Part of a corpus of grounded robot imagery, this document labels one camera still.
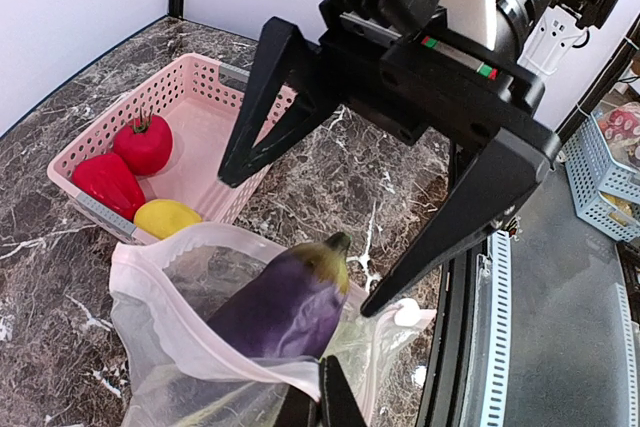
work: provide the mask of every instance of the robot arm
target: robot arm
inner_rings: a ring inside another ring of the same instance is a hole
[[[365,316],[501,228],[540,185],[560,140],[533,120],[544,85],[516,61],[550,5],[571,11],[580,25],[596,27],[615,5],[612,0],[471,3],[325,0],[320,9],[327,32],[319,45],[282,19],[271,19],[262,31],[220,167],[227,184],[238,186],[277,160],[340,104],[409,145],[434,127],[471,158],[438,214],[367,299]],[[482,12],[480,27],[456,20],[465,18],[465,6]],[[298,95],[256,144],[285,82]]]

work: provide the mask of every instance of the yellow lemon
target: yellow lemon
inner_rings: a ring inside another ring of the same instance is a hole
[[[158,239],[166,239],[179,230],[202,222],[202,217],[182,202],[157,199],[136,212],[133,223]]]

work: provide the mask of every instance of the red tomato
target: red tomato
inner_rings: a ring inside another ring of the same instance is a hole
[[[135,175],[153,175],[167,165],[173,150],[173,134],[159,115],[134,119],[113,141],[113,151]]]

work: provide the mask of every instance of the clear plastic bag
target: clear plastic bag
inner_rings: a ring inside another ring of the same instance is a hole
[[[312,358],[248,359],[207,319],[283,247],[242,229],[198,224],[112,258],[112,320],[127,349],[133,398],[124,426],[271,426],[289,385],[320,400]],[[338,357],[367,422],[396,354],[435,317],[405,299],[372,319],[352,284],[326,354]]]

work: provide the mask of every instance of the tomato stem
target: tomato stem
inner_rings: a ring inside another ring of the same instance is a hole
[[[145,117],[142,109],[140,109],[140,117],[137,119],[138,123],[133,122],[133,133],[134,134],[144,134],[149,127],[151,127],[151,117],[153,116],[153,110],[149,112],[149,116]]]

